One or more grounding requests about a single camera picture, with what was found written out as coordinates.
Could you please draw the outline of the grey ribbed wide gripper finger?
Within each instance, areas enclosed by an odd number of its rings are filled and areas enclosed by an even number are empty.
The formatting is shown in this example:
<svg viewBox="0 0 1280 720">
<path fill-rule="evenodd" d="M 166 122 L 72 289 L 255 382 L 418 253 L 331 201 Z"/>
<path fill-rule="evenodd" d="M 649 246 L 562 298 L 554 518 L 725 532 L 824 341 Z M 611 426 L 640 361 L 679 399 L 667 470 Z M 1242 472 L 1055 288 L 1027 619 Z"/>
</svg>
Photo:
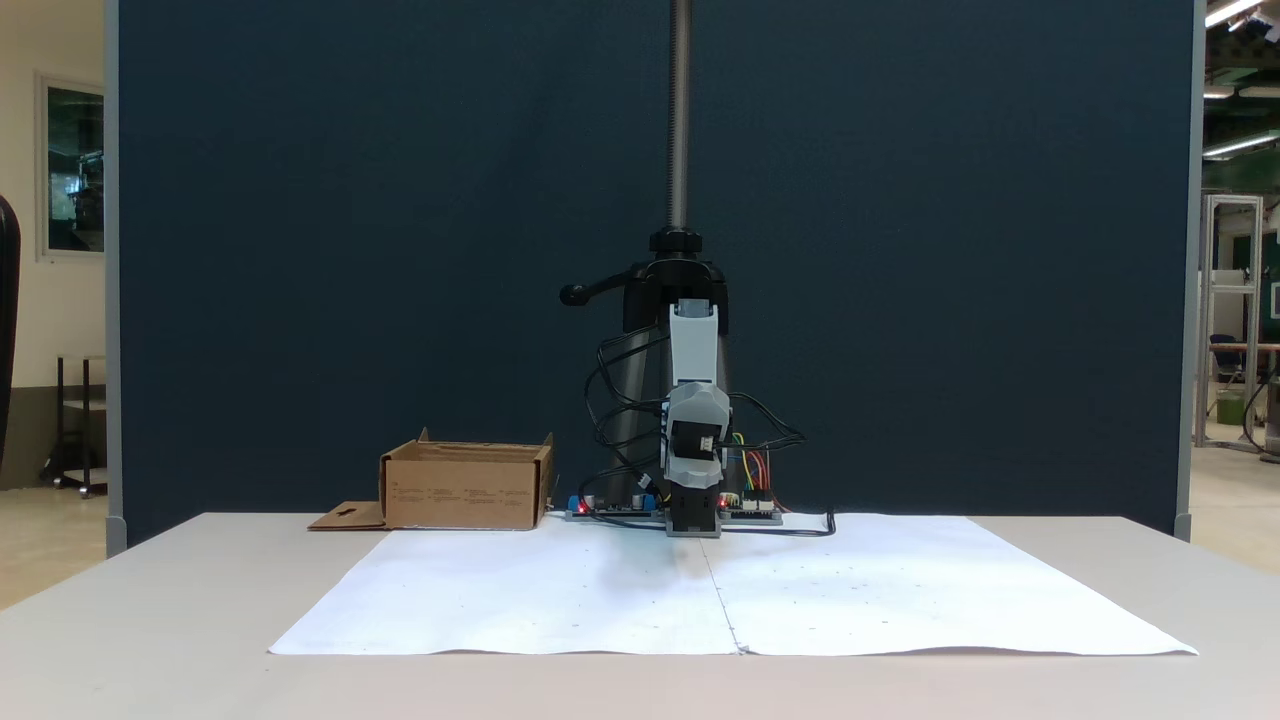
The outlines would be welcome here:
<svg viewBox="0 0 1280 720">
<path fill-rule="evenodd" d="M 730 398 L 718 386 L 676 386 L 666 415 L 672 423 L 730 423 L 731 413 Z"/>
</svg>

